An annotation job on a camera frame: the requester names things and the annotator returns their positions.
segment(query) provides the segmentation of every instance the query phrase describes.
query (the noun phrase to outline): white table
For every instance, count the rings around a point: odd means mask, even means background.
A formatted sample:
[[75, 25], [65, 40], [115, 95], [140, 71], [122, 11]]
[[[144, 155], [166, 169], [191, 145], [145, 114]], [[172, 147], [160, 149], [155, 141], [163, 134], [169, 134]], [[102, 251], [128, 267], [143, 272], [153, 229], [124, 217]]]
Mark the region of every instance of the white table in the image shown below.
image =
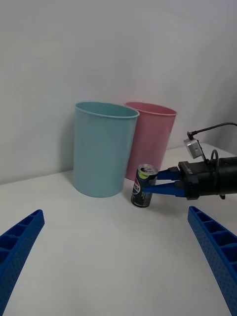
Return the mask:
[[[209, 157], [213, 147], [203, 149]], [[162, 168], [184, 160], [185, 148], [169, 150]], [[71, 175], [0, 186], [0, 234], [36, 209], [45, 217], [4, 316], [230, 315], [187, 213], [193, 204], [237, 234], [236, 196], [154, 195], [140, 209], [129, 201], [132, 181], [117, 196], [91, 198]]]

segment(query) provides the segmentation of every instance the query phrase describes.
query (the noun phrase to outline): black soda can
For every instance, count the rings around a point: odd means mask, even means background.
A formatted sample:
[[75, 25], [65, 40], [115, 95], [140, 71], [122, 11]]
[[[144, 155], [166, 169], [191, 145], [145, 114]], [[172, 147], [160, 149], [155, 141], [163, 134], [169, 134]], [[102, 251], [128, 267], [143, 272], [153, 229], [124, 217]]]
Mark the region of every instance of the black soda can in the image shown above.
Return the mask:
[[146, 186], [156, 184], [158, 169], [150, 164], [141, 164], [137, 168], [136, 178], [132, 190], [131, 202], [138, 207], [148, 207], [151, 203], [152, 193], [143, 193]]

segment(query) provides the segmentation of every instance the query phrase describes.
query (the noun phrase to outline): cable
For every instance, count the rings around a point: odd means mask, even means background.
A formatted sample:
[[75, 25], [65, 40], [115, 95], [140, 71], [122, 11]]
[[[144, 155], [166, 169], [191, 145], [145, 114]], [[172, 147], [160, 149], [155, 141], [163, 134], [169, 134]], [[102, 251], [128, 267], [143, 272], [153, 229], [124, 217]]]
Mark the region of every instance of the cable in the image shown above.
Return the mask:
[[214, 125], [214, 126], [211, 126], [211, 127], [207, 127], [207, 128], [195, 130], [195, 131], [193, 131], [193, 132], [188, 132], [188, 137], [192, 137], [193, 135], [196, 135], [196, 134], [198, 134], [198, 133], [202, 133], [202, 132], [205, 132], [205, 131], [207, 131], [207, 130], [214, 129], [214, 128], [221, 127], [221, 126], [225, 126], [225, 125], [234, 125], [234, 126], [237, 126], [236, 123], [232, 123], [232, 122], [222, 123], [222, 124]]
[[219, 155], [216, 149], [214, 149], [211, 153], [211, 160], [214, 158], [215, 155], [215, 178], [214, 178], [214, 186], [218, 183], [218, 174], [219, 174]]

